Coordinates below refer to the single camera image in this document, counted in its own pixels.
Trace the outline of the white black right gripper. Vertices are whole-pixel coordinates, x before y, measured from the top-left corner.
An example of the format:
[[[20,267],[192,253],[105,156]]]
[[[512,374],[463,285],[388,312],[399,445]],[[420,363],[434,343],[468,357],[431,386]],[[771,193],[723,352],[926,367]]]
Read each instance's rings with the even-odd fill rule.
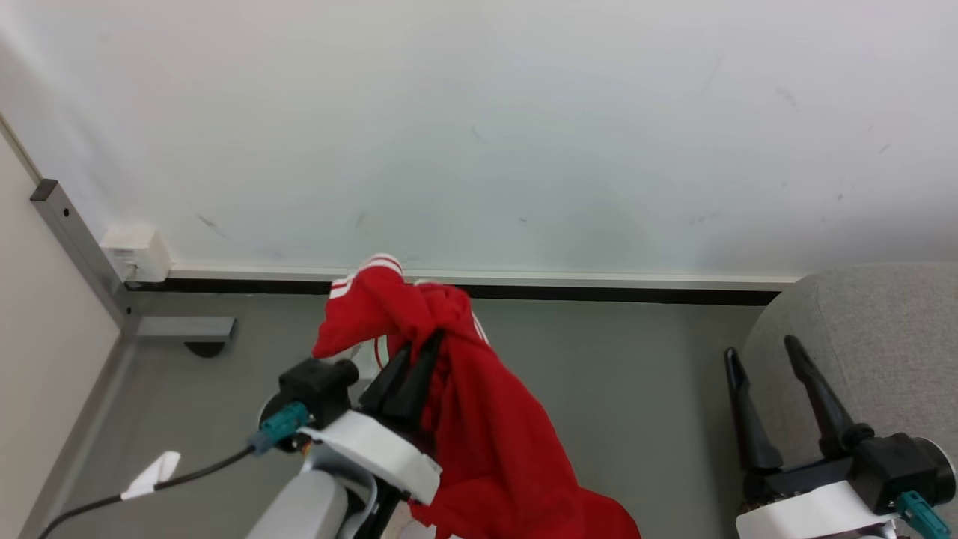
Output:
[[[819,429],[819,450],[828,460],[781,469],[783,458],[751,399],[745,366],[738,351],[727,348],[723,362],[733,427],[740,467],[746,471],[745,501],[736,518],[739,538],[896,538],[895,517],[870,511],[847,481],[852,464],[848,456],[875,438],[875,430],[852,420],[796,335],[786,335],[784,347],[807,392]]]

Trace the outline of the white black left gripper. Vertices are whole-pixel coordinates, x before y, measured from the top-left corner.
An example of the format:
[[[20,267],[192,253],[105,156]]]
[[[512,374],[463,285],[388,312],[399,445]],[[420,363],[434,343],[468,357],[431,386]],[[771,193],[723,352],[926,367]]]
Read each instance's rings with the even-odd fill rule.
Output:
[[[412,345],[404,345],[360,397],[360,412],[386,414],[397,421],[420,421],[444,337],[444,333],[431,335],[414,354],[413,364]],[[299,433],[329,446],[420,504],[432,504],[440,487],[441,466],[402,436],[360,412],[349,410],[322,429],[301,427]]]

